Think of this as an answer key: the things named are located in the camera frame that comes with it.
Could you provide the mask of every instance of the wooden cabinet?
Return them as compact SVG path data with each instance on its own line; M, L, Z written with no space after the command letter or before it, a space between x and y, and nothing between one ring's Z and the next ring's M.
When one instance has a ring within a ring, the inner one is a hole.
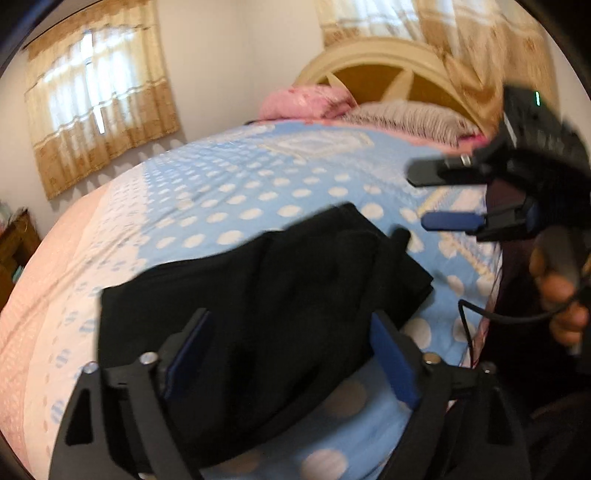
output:
M40 243L26 210L0 233L0 310L14 288L12 276L19 266L27 264Z

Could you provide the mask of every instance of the wooden furniture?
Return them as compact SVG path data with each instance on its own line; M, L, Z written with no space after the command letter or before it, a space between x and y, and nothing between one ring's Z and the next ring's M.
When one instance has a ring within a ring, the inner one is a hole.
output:
M24 267L41 241L27 210L18 215L0 233L0 310L12 293L12 276L19 266Z
M445 106L483 128L429 45L394 37L353 38L318 55L294 85L344 86L357 103L415 100Z

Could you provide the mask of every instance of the metal screw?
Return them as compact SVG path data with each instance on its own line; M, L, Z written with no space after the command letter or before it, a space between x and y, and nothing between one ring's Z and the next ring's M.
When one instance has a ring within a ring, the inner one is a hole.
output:
M470 158L470 155L468 155L467 153L463 153L462 155L460 155L460 160L462 161L462 165L464 165L465 167L470 167L472 165L472 159Z
M486 374L496 374L496 365L493 362L482 362L480 367Z
M158 354L156 352L146 352L139 356L139 363L142 365L151 365L156 360L158 360Z
M423 354L423 362L427 365L437 365L441 363L441 357L436 353L427 352Z
M82 367L82 371L85 374L93 374L99 369L99 364L96 362L88 362L85 366Z

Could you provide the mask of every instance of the headboard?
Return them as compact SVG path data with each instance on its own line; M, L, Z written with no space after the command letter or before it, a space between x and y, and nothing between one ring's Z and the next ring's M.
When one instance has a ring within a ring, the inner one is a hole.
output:
M482 129L453 87L435 49L394 37L353 38L318 55L294 85L344 86L358 103L416 100L445 106Z

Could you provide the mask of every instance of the beige curtain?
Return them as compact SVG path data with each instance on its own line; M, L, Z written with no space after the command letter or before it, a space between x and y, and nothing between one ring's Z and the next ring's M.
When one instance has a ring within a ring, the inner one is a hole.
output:
M556 76L539 23L514 0L316 0L325 46L394 36L434 47L486 133L502 112L502 85L540 92L558 111Z
M103 0L27 50L25 101L48 199L179 129L153 0Z

